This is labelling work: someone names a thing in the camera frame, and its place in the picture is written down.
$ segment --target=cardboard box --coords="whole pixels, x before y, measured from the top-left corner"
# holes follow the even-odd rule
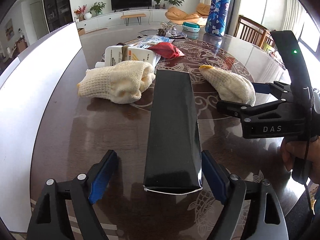
[[[79,29],[78,29],[78,34],[79,34],[79,37],[80,37],[81,35],[84,35],[84,34],[85,34],[84,28],[79,28]]]
[[[202,189],[196,104],[189,73],[158,69],[144,189],[182,195]]]

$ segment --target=red cloth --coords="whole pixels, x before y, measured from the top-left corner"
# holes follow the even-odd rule
[[[149,47],[147,49],[152,50],[156,54],[161,55],[164,58],[175,58],[184,56],[183,52],[170,42],[160,42],[157,45]]]

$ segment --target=blue gripper pad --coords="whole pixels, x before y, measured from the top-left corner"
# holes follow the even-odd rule
[[[252,85],[253,85],[254,91],[256,93],[260,93],[260,94],[270,94],[271,93],[271,89],[268,84],[252,83]]]
[[[88,199],[91,204],[94,204],[97,200],[102,199],[109,180],[117,167],[117,154],[115,151],[110,150],[106,153],[100,163],[92,166],[91,171],[93,170],[92,173],[96,173],[96,175],[94,178],[90,178],[90,174],[92,173],[90,171],[88,172],[88,184],[89,186],[91,184],[91,191]]]
[[[229,197],[230,181],[209,151],[201,152],[202,172],[214,197],[223,205]]]

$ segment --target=white tv cabinet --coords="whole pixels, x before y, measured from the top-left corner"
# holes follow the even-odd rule
[[[94,16],[88,20],[84,20],[81,22],[77,22],[77,28],[84,28],[86,32],[107,28],[114,25],[125,25],[125,20],[121,19],[122,15],[129,14],[139,14],[144,13],[146,17],[141,17],[141,22],[143,23],[151,23],[151,22],[168,22],[169,20],[164,15],[166,13],[166,9],[141,9],[141,10],[129,10],[108,14],[101,14],[98,16]],[[130,19],[130,25],[138,24],[138,20],[136,18]]]

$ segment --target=small bottle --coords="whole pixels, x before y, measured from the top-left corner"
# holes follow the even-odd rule
[[[19,28],[19,34],[20,34],[20,38],[23,38],[23,31]]]

